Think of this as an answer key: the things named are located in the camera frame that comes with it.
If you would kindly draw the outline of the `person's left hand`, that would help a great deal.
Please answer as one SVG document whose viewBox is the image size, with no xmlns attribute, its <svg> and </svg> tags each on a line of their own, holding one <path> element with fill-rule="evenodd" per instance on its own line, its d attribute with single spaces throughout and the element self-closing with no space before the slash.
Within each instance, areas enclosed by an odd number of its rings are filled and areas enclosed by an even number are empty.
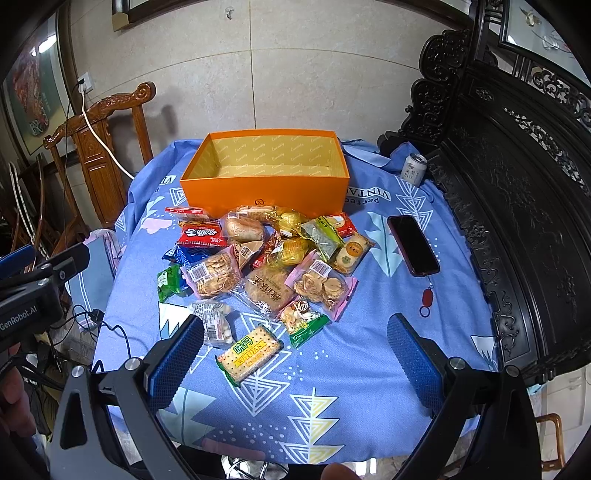
<svg viewBox="0 0 591 480">
<path fill-rule="evenodd" d="M 16 368 L 12 368 L 1 381 L 1 394 L 8 404 L 1 408 L 1 430 L 24 438 L 34 435 L 35 420 L 22 376 Z"/>
</svg>

